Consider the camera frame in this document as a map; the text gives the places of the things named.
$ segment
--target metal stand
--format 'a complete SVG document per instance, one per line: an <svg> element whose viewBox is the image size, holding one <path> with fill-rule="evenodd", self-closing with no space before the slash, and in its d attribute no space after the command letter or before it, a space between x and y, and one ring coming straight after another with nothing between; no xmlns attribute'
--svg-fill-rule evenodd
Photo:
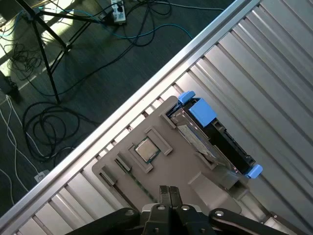
<svg viewBox="0 0 313 235"><path fill-rule="evenodd" d="M19 5L21 5L22 8L31 16L32 18L32 25L34 27L34 31L36 34L36 38L40 47L40 51L42 54L42 57L45 62L45 67L53 88L54 96L56 98L56 101L58 104L61 103L59 94L57 92L54 80L53 80L53 72L55 71L56 67L60 63L61 59L63 58L64 54L69 51L71 48L71 45L78 39L78 37L91 25L91 23L97 23L97 24L104 24L104 25L110 25L114 24L114 20L112 19L112 13L113 10L111 10L106 17L102 21L97 21L89 18L84 18L84 17L79 17L79 16L68 16L64 14L58 14L58 13L53 13L53 12L46 12L46 11L40 11L39 13L36 13L24 0L15 0ZM73 19L73 20L78 20L78 21L84 21L86 22L69 40L69 42L66 44L41 18L40 16L42 15L48 15L48 16L54 16L54 17L60 17L60 18L68 18L68 19ZM40 37L36 22L38 22L46 31L48 31L53 38L55 38L56 41L59 42L59 44L62 46L62 51L58 54L54 62L52 63L51 67L49 66L47 56L45 54L45 49L43 46L42 39Z"/></svg>

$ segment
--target black cable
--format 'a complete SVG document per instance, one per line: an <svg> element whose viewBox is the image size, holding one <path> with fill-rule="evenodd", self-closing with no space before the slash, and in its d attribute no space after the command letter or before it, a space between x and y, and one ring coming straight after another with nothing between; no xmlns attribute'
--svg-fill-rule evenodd
<svg viewBox="0 0 313 235"><path fill-rule="evenodd" d="M99 68L95 69L94 71L90 72L89 74L87 74L86 76L84 76L83 78L79 79L77 82L75 82L72 86L70 86L69 88L67 88L66 90L58 93L58 95L62 95L67 93L68 91L70 91L71 89L73 89L75 86L77 86L78 84L80 84L81 82L83 82L84 80L88 79L90 76L92 76L93 74L95 74L96 72L98 72L99 70L114 64L116 61L118 61L119 59L121 59L128 51L130 51L130 49L133 48L133 46L136 44L137 40L139 39L139 36L143 30L144 24L147 20L147 17L149 15L149 8L147 7L145 15L143 17L143 21L140 27L139 32L136 35L136 38L134 39L134 41L131 42L131 44L121 53L119 54L115 59L111 60L110 62L106 63L105 65L100 66ZM54 94L45 94L45 96L54 96Z"/></svg>
<svg viewBox="0 0 313 235"><path fill-rule="evenodd" d="M19 36L16 36L16 34L14 35L14 39L7 39L5 38L5 36L2 36L0 35L0 39L3 39L5 41L8 41L8 42L13 42L13 41L18 41L21 37L23 37L26 32L29 30L29 24L27 25L26 29L19 35ZM3 32L6 33L8 32L9 30L11 30L12 28L14 27L14 25L12 25L9 29L6 29L6 27L4 27L4 30L0 30L0 32Z"/></svg>
<svg viewBox="0 0 313 235"><path fill-rule="evenodd" d="M73 150L77 147L77 145L80 144L81 140L82 140L82 139L85 139L85 138L87 137L87 135L89 135L89 134L90 134L90 133L83 133L80 137L78 137L78 138L74 141L74 143L73 143L71 146L69 146L69 147L64 147L64 148L60 149L60 150L58 151L58 153L57 153L57 154L55 155L55 157L54 157L54 160L53 160L53 167L55 167L55 166L57 165L58 158L61 156L62 153L67 153L67 155L70 154L71 151L73 151Z"/></svg>
<svg viewBox="0 0 313 235"><path fill-rule="evenodd" d="M128 14L126 15L126 17L127 17L127 16L128 16L130 13L132 13L135 9L137 9L137 8L139 8L140 6L143 6L143 5L147 5L147 7L148 7L148 9L149 9L149 14L150 14L150 17L151 17L151 20L152 20L152 27L153 27L152 31L153 31L153 34L152 34L151 39L150 39L148 42L146 42L146 43L144 43L144 44L135 43L134 41L132 41L132 40L127 36L125 26L123 26L123 31L124 31L125 37L127 38L127 40L128 40L130 43L133 43L133 44L134 44L135 46L137 46L137 47L145 47L145 46L149 45L149 44L153 41L153 39L154 39L154 37L155 37L155 34L156 34L155 20L154 20L154 16L152 15L152 12L151 12L151 11L154 11L155 13L157 13L157 14L159 14L159 15L162 15L162 16L170 16L170 15L172 14L172 6L171 6L170 4L168 5L168 6L169 6L169 10L168 10L167 12L165 12L165 13L156 11L156 10L153 8L153 4L154 4L155 1L157 1L157 0L143 0L143 1L140 1L140 0L139 0L139 1L138 1L139 4L137 4L137 5L135 5L134 7L132 7L132 8L130 9L130 11L128 12Z"/></svg>
<svg viewBox="0 0 313 235"><path fill-rule="evenodd" d="M25 78L19 78L20 81L27 80L32 75L33 71L42 63L41 57L36 55L38 50L28 50L25 48L25 45L21 43L7 44L3 46L6 55L8 55L5 50L6 47L13 47L13 55L10 57L9 63L7 63L8 69L12 71L13 68L17 71L27 73Z"/></svg>
<svg viewBox="0 0 313 235"><path fill-rule="evenodd" d="M33 114L34 112L35 114L28 119L28 114ZM67 124L64 122L65 119L70 120L74 126L74 130L70 133L68 132ZM31 156L42 163L58 157L65 149L73 149L74 146L68 146L57 150L63 141L73 138L78 133L81 121L89 123L94 127L100 124L72 109L52 102L37 102L30 105L23 114L22 126L26 145ZM33 135L36 142L48 147L49 151L41 155L31 144L27 133Z"/></svg>
<svg viewBox="0 0 313 235"><path fill-rule="evenodd" d="M132 13L132 12L133 12L135 9L137 9L138 7L143 6L143 5L147 5L146 12L145 12L145 15L144 15L144 17L143 17L140 30L139 30L139 32L137 33L136 38L135 38L133 41L130 40L130 43L131 43L131 44L130 44L120 55L118 55L115 59L113 59L112 61L106 63L105 65L100 66L99 68L95 69L94 71L90 72L89 74L87 74L87 75L84 76L83 78L79 79L77 82L75 82L72 86L70 86L70 87L67 88L66 90L64 90L64 91L62 91L62 92L60 92L60 93L58 93L58 95L62 95L62 94L67 93L68 91L70 91L71 89L73 89L75 86L77 86L78 84L80 84L80 83L83 82L84 80L88 79L90 76L92 76L93 74L95 74L95 73L98 72L99 70L101 70L101 69L103 69L103 68L105 68L105 67L107 67L107 66L109 66L109 65L111 65L111 64L113 64L113 63L115 63L116 61L118 61L119 59L121 59L121 58L122 58L130 49L132 49L134 46L142 46L142 45L137 44L137 41L138 41L138 39L139 39L139 36L140 36L140 34L141 34L142 30L143 30L143 27L144 27L144 25L145 25L145 22L146 22L147 17L148 17L148 15L149 15L149 13L150 13L150 10L151 10L151 6L149 6L149 5L147 4L148 2L149 2L149 1L146 0L146 1L143 1L143 2L137 3L135 6L133 6L133 7L129 10L129 12L128 12L128 14L127 14L127 16L128 16L130 13Z"/></svg>

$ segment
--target floor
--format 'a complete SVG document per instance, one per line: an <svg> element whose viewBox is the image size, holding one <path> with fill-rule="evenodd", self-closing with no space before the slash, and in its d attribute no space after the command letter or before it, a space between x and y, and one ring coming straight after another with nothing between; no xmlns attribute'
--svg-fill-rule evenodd
<svg viewBox="0 0 313 235"><path fill-rule="evenodd" d="M37 0L27 1L30 5L37 4ZM218 7L227 8L233 0L172 0L171 3L194 5L201 7ZM9 0L0 1L0 9L8 8ZM15 3L11 3L5 13L2 14L6 19L12 18L21 9ZM125 8L130 9L135 5L135 1L127 0L125 2ZM66 9L80 9L87 12L98 12L101 10L95 0L76 0L76 1L60 1L60 5ZM159 11L167 9L167 5L158 5ZM128 35L135 35L139 28L140 22L145 13L145 7L140 7L135 14L132 14L127 18L126 31ZM203 30L210 22L212 22L221 11L208 11L208 10L195 10L185 9L180 7L174 7L170 17L160 17L155 15L155 24L179 24L184 27L192 36L196 36L201 30ZM58 22L55 18L44 18L48 21L48 25L51 26L66 42L73 35L73 33L83 24L79 21L62 20ZM143 28L143 32L151 30L151 20L148 18L147 23ZM123 39L117 39L110 34L111 31L115 31L116 34L123 35L122 27L117 28L111 26L108 30L103 29L98 24L92 24L75 42L72 50L65 55L60 64L58 65L55 73L54 80L58 89L58 92L62 92L79 78L95 70L97 67L111 61L118 54L120 54L125 48L129 46L129 42ZM48 61L52 62L54 57L59 53L60 46L52 40L47 32L44 32L39 27L39 31L42 34L42 39L45 43L45 50L47 53ZM144 39L140 39L143 43L148 41L151 36L147 36ZM3 46L15 43L16 40L20 44L24 44L29 50L35 50L34 54L40 57L38 44L35 40L35 34L30 24L24 19L20 19L17 24L16 30L10 40L13 42L0 39L0 43ZM145 82L149 80L162 66L164 66L175 54L177 54L188 42L190 38L181 29L173 26L162 27L156 31L155 38L152 43L146 47L134 47L132 48L122 59L118 62L98 71L93 76L89 77L86 81L79 86L72 89L70 92L61 96L62 106L75 110L82 115L85 115L89 119L96 122L103 122L109 117L127 98L129 98L135 91L137 91ZM0 70L5 75L10 75L12 80L15 81L20 89L20 99L13 101L13 105L16 108L18 115L22 118L25 110L28 106L36 102L55 102L54 97L47 97L39 94L27 81L20 81L23 75L19 71L13 71L7 69L7 63L9 62L8 56L13 55L12 46L6 46L7 55L0 50ZM46 94L52 94L52 88L49 83L48 76L42 63L31 76L31 82L41 92ZM10 108L5 101L5 96L0 93L0 108L3 115L8 119ZM31 109L26 117L29 120L33 115L40 113L46 105L36 106ZM75 121L70 115L60 114L60 117L64 121L67 132L71 133L76 127ZM61 123L56 121L56 126L61 128ZM22 132L18 120L12 115L10 122L11 129L16 137L18 143L18 149L24 153L29 160L34 164L38 171L52 170L54 162L53 160L46 163L41 163L32 158L26 147L25 138ZM13 199L16 203L27 192L20 185L15 175L14 170L14 154L15 150L7 137L6 125L0 120L0 168L4 170L12 179L13 184ZM58 146L58 149L62 149L66 146L75 146L81 142L90 132L95 129L95 126L85 122L81 122L79 131L77 134L62 142ZM62 130L56 130L57 134L61 135ZM39 144L39 148L42 151L48 151L47 147ZM57 163L60 162L69 152L64 151L63 154L57 159ZM21 155L17 154L17 172L28 189L32 189L36 185L34 176L37 174L34 168L26 161ZM0 173L0 216L3 215L12 207L10 199L10 184L8 179Z"/></svg>

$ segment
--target white cable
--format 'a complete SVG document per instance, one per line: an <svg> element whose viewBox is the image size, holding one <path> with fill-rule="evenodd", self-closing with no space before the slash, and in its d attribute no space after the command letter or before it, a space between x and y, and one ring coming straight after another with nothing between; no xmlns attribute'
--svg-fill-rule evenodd
<svg viewBox="0 0 313 235"><path fill-rule="evenodd" d="M10 107L10 115L9 115L8 122L5 121L5 119L4 119L3 115L2 115L2 113L1 113L1 116L2 116L3 121L4 121L5 124L6 124L7 132L10 131L10 134L11 134L12 137L13 137L14 143L12 142L11 138L9 137L9 135L8 135L8 133L7 133L8 138L9 138L11 144L12 144L13 146L15 146L16 150L29 162L29 164L31 164L31 165L33 166L33 168L35 169L35 171L37 172L37 174L39 174L38 169L33 165L33 163L28 159L28 157L26 157L26 156L17 148L17 142L16 142L16 139L15 139L15 136L13 135L13 132L12 132L10 126L9 126L9 124L10 124L10 118L11 118L11 114L12 114L12 110L14 110L14 107L11 105L12 103L10 103L9 101L8 101L8 103L9 103L9 107Z"/></svg>
<svg viewBox="0 0 313 235"><path fill-rule="evenodd" d="M66 150L66 149L75 149L75 148L74 148L74 147L66 147L66 148L63 148L63 149L61 149L61 151L59 151L59 152L53 154L53 155L51 156L51 158L55 157L57 154L59 154L60 152L62 152L63 150Z"/></svg>
<svg viewBox="0 0 313 235"><path fill-rule="evenodd" d="M20 182L20 184L23 186L23 188L28 192L28 189L26 188L26 186L23 184L23 182L22 182L21 179L19 178L18 172L17 172L17 166L16 166L16 160L17 160L17 159L16 159L16 158L17 158L17 144L16 144L16 140L15 140L15 137L14 137L13 133L11 133L11 132L12 132L12 131L11 131L11 128L10 128L9 125L8 125L8 123L10 122L10 118L11 118L11 114L12 114L12 109L11 109L10 114L9 114L8 122L6 122L6 120L5 120L5 118L4 118L3 114L2 114L2 110L1 110L1 109L0 109L0 114L1 114L1 117L2 117L2 119L3 119L3 121L4 121L5 125L6 125L6 127L7 127L7 132L6 132L6 134L7 134L8 138L9 138L10 142L11 142L11 143L13 144L13 146L14 146L14 169L15 169L16 178L18 179L18 181ZM10 131L10 133L11 133L11 135L12 135L13 140L14 140L15 143L12 142L12 140L11 140L11 138L10 138L10 136L9 136L9 131Z"/></svg>
<svg viewBox="0 0 313 235"><path fill-rule="evenodd" d="M10 182L10 196L11 196L11 202L12 202L12 204L14 205L15 203L14 203L14 200L13 200L13 192L12 192L13 186L12 186L12 180L11 180L10 176L8 176L8 174L5 173L2 169L0 169L0 171L1 171L6 177L8 177L8 179L9 179L9 182Z"/></svg>
<svg viewBox="0 0 313 235"><path fill-rule="evenodd" d="M14 106L13 106L13 103L12 103L12 101L11 101L11 99L10 99L10 97L9 97L8 95L6 95L6 100L8 101L10 107L13 109L13 112L15 113L16 118L18 119L18 121L19 121L21 127L23 128L23 124L22 124L22 122L21 122L21 119L20 119L19 115L17 114L17 112L16 112L16 110L15 110L15 108L14 108ZM27 134L27 136L30 138L30 140L33 142L33 144L34 144L35 148L37 149L38 153L39 153L41 156L44 156L44 155L41 153L41 151L39 150L38 146L36 145L34 139L31 137L31 135L28 134L27 132L26 132L26 134Z"/></svg>
<svg viewBox="0 0 313 235"><path fill-rule="evenodd" d="M224 11L225 10L222 8L213 8L213 7L185 6L185 5L180 5L180 4L165 2L165 1L155 1L155 3L167 4L167 5L178 6L178 7L189 8L189 9L197 9L197 10L211 10L211 11L214 11L214 10Z"/></svg>

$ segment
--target metal slat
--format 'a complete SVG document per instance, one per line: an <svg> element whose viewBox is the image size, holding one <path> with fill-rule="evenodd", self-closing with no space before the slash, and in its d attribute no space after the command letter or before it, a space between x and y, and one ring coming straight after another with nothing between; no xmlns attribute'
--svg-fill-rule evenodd
<svg viewBox="0 0 313 235"><path fill-rule="evenodd" d="M111 144L111 143L109 143L109 144L106 146L106 149L107 149L108 151L110 151L111 149L113 149L113 147L114 147L114 145Z"/></svg>
<svg viewBox="0 0 313 235"><path fill-rule="evenodd" d="M73 230L49 203L45 204L36 216L54 235L67 234Z"/></svg>
<svg viewBox="0 0 313 235"><path fill-rule="evenodd" d="M47 235L32 218L21 226L19 231L23 235Z"/></svg>
<svg viewBox="0 0 313 235"><path fill-rule="evenodd" d="M97 160L93 159L81 172L82 175L88 180L88 182L101 194L103 198L106 199L107 202L115 209L121 209L123 207L127 207L127 203L124 202L124 200L116 193L114 194L114 191L111 191L109 188L110 186L103 185L103 182L101 182L92 172L92 166L96 164Z"/></svg>
<svg viewBox="0 0 313 235"><path fill-rule="evenodd" d="M99 219L114 211L112 206L98 193L81 173L78 173L68 183L66 189L93 219Z"/></svg>
<svg viewBox="0 0 313 235"><path fill-rule="evenodd" d="M106 153L107 153L107 150L106 150L106 149L103 149L103 150L100 151L100 153L98 154L97 157L102 158Z"/></svg>
<svg viewBox="0 0 313 235"><path fill-rule="evenodd" d="M93 221L85 209L63 188L52 198L57 213L74 229Z"/></svg>
<svg viewBox="0 0 313 235"><path fill-rule="evenodd" d="M313 30L313 4L309 1L283 0L290 11L293 11L311 30Z"/></svg>
<svg viewBox="0 0 313 235"><path fill-rule="evenodd" d="M263 0L261 2L270 15L299 43L299 45L310 55L313 55L313 34L305 24L290 11L280 0Z"/></svg>
<svg viewBox="0 0 313 235"><path fill-rule="evenodd" d="M313 165L313 158L310 154L313 152L311 142L299 132L293 123L290 123L290 120L281 113L277 106L271 103L260 88L252 83L252 78L245 71L240 70L218 47L213 47L205 56L223 74L227 83L233 86L240 96L251 105L254 112L264 118L268 125L278 133L279 138L283 138L288 146L300 155L298 157L301 157L309 165Z"/></svg>
<svg viewBox="0 0 313 235"><path fill-rule="evenodd" d="M159 99L157 99L155 102L152 103L152 106L156 109L156 108L158 108L158 106L161 105L161 103L162 102Z"/></svg>
<svg viewBox="0 0 313 235"><path fill-rule="evenodd" d="M228 33L220 40L220 45L236 61L237 68L244 70L243 72L251 80L251 83L254 83L254 86L276 106L276 109L280 110L286 119L293 122L293 125L300 132L304 132L304 135L312 141L312 115L299 105L297 100L281 85L271 70L251 54L253 52L247 50L231 33Z"/></svg>
<svg viewBox="0 0 313 235"><path fill-rule="evenodd" d="M146 112L147 114L149 114L149 115L150 115L153 111L154 111L154 108L153 108L152 106L148 107L148 108L145 110L145 112Z"/></svg>
<svg viewBox="0 0 313 235"><path fill-rule="evenodd" d="M137 127L144 119L145 119L144 115L139 115L139 116L130 124L130 126L134 129L134 128Z"/></svg>
<svg viewBox="0 0 313 235"><path fill-rule="evenodd" d="M247 15L247 19L260 31L268 40L267 43L273 44L281 53L281 56L287 59L289 67L307 81L308 85L313 87L313 62L310 56L303 52L299 46L295 45L294 40L283 28L269 15L259 7Z"/></svg>
<svg viewBox="0 0 313 235"><path fill-rule="evenodd" d="M242 20L234 27L233 34L242 40L270 70L284 83L289 92L294 94L302 102L302 106L313 112L313 90L308 86L303 77L292 69L284 58L269 44L262 34L255 30L248 20Z"/></svg>
<svg viewBox="0 0 313 235"><path fill-rule="evenodd" d="M276 222L274 218L269 218L268 221L266 221L264 223L264 225L269 226L273 229L279 230L283 233L289 234L289 235L297 235L296 233L294 233L293 231L289 230L288 228L286 228L284 225L282 225L279 222Z"/></svg>
<svg viewBox="0 0 313 235"><path fill-rule="evenodd" d="M171 86L169 89L167 89L162 95L161 98L163 100L167 100L170 96L176 96L178 97L180 95L180 92L177 91L173 86Z"/></svg>
<svg viewBox="0 0 313 235"><path fill-rule="evenodd" d="M227 131L234 137L234 139L241 145L244 150L254 157L266 170L273 169L273 179L278 182L289 183L290 180L286 178L285 173L280 169L275 170L278 165L273 161L272 155L281 156L282 154L272 145L270 140L275 137L265 133L266 126L262 122L251 122L250 118L253 117L247 109L243 110L245 104L242 102L234 102L229 97L229 86L221 82L216 83L218 78L217 72L214 70L209 71L209 75L205 76L204 73L196 66L191 68L192 73L186 73L182 76L177 84L184 90L193 90L196 95L203 97L218 114L218 119L226 126ZM264 140L257 140L256 137L263 137ZM262 142L267 141L270 148L266 149L262 146ZM282 164L289 166L291 172L295 172L293 166L288 161L282 159ZM303 224L301 218L295 212L295 206L286 203L285 200L280 198L280 195L275 194L269 185L266 185L262 180L255 179L250 182L250 190L255 197L268 209L275 211L278 214L284 215L285 219L292 221L295 226L303 229L305 232L310 233Z"/></svg>
<svg viewBox="0 0 313 235"><path fill-rule="evenodd" d="M125 136L127 136L129 134L129 130L125 129L124 131L122 131L121 134L119 134L117 137L115 137L115 141L118 143L120 142Z"/></svg>

